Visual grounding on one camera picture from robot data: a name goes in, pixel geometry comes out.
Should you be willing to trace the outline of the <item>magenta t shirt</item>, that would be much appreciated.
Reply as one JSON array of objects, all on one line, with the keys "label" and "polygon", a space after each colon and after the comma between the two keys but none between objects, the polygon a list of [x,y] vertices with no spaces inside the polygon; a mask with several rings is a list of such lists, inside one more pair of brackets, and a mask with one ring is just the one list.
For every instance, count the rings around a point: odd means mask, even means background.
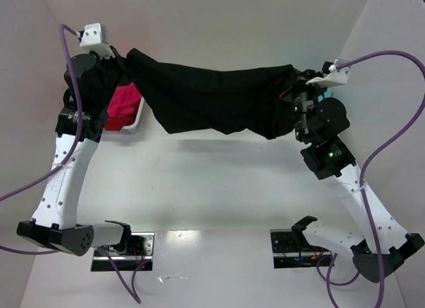
[{"label": "magenta t shirt", "polygon": [[123,131],[133,129],[139,119],[143,96],[134,83],[118,86],[108,106],[106,131]]}]

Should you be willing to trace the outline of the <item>white plastic basket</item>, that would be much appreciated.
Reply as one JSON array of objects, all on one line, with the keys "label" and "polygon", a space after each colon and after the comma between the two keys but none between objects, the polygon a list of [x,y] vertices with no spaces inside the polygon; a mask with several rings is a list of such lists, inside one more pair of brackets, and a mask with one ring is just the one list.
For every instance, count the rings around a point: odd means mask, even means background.
[{"label": "white plastic basket", "polygon": [[144,99],[142,96],[124,95],[112,100],[108,112],[105,131],[132,134],[139,123]]}]

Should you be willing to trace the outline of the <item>folded teal t shirt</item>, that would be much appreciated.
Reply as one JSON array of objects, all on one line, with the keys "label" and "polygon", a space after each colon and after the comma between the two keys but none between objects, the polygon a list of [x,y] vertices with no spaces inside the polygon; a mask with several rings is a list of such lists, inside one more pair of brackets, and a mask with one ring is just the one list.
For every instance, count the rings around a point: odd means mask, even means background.
[{"label": "folded teal t shirt", "polygon": [[333,96],[333,90],[331,88],[326,89],[326,91],[323,91],[317,98],[318,102],[323,101],[326,98],[331,98]]}]

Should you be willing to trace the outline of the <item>black t shirt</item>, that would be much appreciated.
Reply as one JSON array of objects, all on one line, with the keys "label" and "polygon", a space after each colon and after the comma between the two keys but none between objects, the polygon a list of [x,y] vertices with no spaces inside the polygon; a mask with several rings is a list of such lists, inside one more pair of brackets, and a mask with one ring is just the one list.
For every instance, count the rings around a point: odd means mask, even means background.
[{"label": "black t shirt", "polygon": [[299,74],[291,64],[217,71],[158,62],[136,48],[117,60],[167,133],[247,129],[275,139],[294,129],[283,99]]}]

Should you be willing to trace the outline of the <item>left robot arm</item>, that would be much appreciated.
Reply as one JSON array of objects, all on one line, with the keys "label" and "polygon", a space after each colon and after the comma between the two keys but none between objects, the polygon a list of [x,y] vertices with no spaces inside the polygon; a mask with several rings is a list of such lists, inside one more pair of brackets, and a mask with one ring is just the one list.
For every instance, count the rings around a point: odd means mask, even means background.
[{"label": "left robot arm", "polygon": [[108,120],[107,108],[124,75],[124,60],[113,49],[73,56],[64,73],[68,87],[55,128],[53,174],[31,219],[17,235],[49,250],[83,256],[90,248],[122,245],[129,225],[106,220],[79,224],[77,208],[90,160]]}]

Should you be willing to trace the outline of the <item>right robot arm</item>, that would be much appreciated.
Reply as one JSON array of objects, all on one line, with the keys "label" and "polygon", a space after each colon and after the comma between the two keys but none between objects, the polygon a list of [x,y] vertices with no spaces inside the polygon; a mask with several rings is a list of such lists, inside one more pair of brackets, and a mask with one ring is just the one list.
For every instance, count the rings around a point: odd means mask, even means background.
[{"label": "right robot arm", "polygon": [[366,181],[361,168],[339,134],[349,126],[345,106],[335,98],[319,99],[326,89],[347,83],[350,70],[302,72],[285,97],[291,100],[295,136],[307,145],[301,155],[308,169],[341,201],[361,230],[338,230],[313,216],[292,226],[298,248],[321,246],[353,261],[357,271],[377,283],[380,275],[394,273],[424,246],[423,238],[409,233],[384,207]]}]

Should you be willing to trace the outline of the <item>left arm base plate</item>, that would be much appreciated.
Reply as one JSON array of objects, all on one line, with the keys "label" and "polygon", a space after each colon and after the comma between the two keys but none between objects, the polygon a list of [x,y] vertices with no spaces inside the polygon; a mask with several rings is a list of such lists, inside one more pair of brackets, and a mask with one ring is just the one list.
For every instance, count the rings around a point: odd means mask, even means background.
[{"label": "left arm base plate", "polygon": [[[134,271],[142,264],[141,271],[151,271],[153,267],[154,232],[132,232],[126,247],[103,246],[103,250],[115,263],[119,271]],[[113,266],[103,252],[94,250],[91,272],[113,271]]]}]

